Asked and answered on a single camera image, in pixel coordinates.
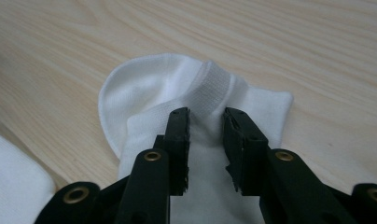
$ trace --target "light wooden surface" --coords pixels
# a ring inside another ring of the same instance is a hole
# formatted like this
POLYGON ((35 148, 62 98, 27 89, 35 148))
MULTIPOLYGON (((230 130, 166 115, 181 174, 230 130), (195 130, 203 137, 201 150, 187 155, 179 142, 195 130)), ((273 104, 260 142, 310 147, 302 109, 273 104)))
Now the light wooden surface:
POLYGON ((162 52, 292 92, 283 147, 344 192, 377 183, 377 0, 0 0, 0 123, 67 182, 108 186, 119 160, 98 92, 162 52))

